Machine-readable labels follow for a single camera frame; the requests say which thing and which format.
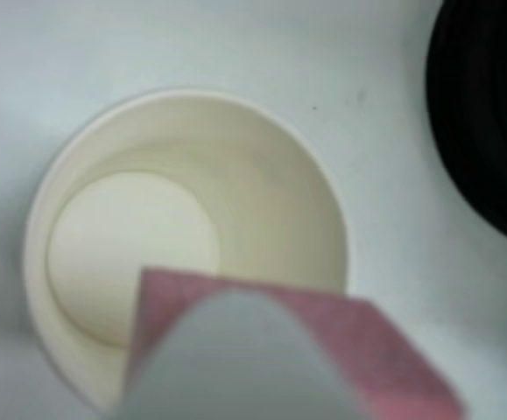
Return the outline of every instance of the black object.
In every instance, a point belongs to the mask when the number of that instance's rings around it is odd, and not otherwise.
[[[444,165],[471,206],[507,234],[507,0],[446,0],[426,72]]]

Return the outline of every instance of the cup rim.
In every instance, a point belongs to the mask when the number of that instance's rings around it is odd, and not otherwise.
[[[326,180],[327,186],[331,191],[335,204],[338,207],[338,210],[341,214],[341,224],[342,224],[342,233],[344,235],[345,242],[345,290],[344,293],[347,294],[347,290],[349,288],[349,279],[351,278],[351,273],[353,272],[353,258],[352,258],[352,231],[348,227],[347,217],[345,212],[345,204],[342,196],[342,190],[338,187],[338,182],[334,179],[332,174],[326,169],[323,164],[323,159],[320,157],[319,153],[315,150],[315,146],[307,141],[307,139],[290,123],[279,117],[275,112],[270,111],[263,106],[256,104],[253,101],[248,99],[244,99],[237,94],[229,93],[227,91],[215,89],[215,88],[207,88],[207,87],[169,87],[169,88],[161,88],[161,89],[153,89],[149,91],[144,91],[139,94],[134,94],[128,97],[123,98],[120,101],[116,101],[109,106],[103,108],[101,111],[93,114],[82,124],[82,126],[77,129],[71,136],[67,137],[66,141],[63,143],[61,147],[59,147],[55,156],[52,159],[52,162],[47,166],[46,171],[43,175],[43,178],[39,182],[37,190],[32,199],[32,204],[29,209],[27,221],[25,223],[25,230],[22,241],[22,280],[25,287],[25,294],[27,298],[27,309],[31,319],[31,322],[34,325],[34,333],[37,337],[37,340],[41,344],[41,348],[43,354],[53,367],[53,370],[57,373],[57,375],[63,380],[66,385],[72,389],[75,394],[81,397],[82,401],[85,402],[88,406],[92,408],[98,408],[99,410],[102,407],[99,407],[95,402],[91,400],[87,395],[81,391],[81,389],[74,382],[74,379],[70,378],[68,374],[64,371],[65,369],[61,369],[60,366],[62,364],[59,360],[56,359],[55,355],[51,352],[50,347],[47,343],[47,339],[45,334],[41,331],[39,327],[38,318],[39,315],[34,312],[32,309],[31,301],[35,297],[29,292],[29,276],[27,272],[27,261],[28,261],[28,244],[32,241],[32,237],[36,234],[35,227],[37,226],[37,218],[39,217],[40,208],[43,205],[47,191],[52,185],[54,175],[56,172],[63,166],[65,160],[69,157],[69,155],[79,146],[79,144],[83,143],[86,138],[91,136],[93,132],[100,129],[102,126],[107,124],[110,120],[114,119],[116,116],[119,116],[131,109],[135,109],[146,105],[151,102],[161,102],[168,99],[185,99],[185,98],[203,98],[203,99],[213,99],[224,101],[229,104],[234,104],[236,106],[247,109],[258,116],[261,116],[263,119],[273,123],[280,130],[283,130],[288,136],[290,136],[303,150],[304,152],[312,159],[313,163],[317,167],[318,171],[322,175],[322,177]]]

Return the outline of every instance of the white table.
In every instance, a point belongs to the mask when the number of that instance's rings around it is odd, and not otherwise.
[[[376,302],[460,393],[507,419],[507,240],[433,147],[423,91],[440,0],[0,0],[0,419],[92,413],[38,350],[23,223],[57,149],[112,102],[221,88],[311,140],[346,204],[350,291]]]

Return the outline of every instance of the paper cup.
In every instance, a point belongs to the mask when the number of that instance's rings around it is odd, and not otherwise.
[[[346,250],[298,134],[227,94],[160,92],[98,116],[57,157],[27,224],[25,288],[55,367],[108,409],[143,267],[343,293]]]

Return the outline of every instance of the cup bottom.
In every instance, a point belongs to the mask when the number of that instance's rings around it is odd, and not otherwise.
[[[47,250],[48,278],[61,310],[86,334],[130,343],[143,267],[214,274],[215,225],[184,187],[146,172],[86,185],[67,202]]]

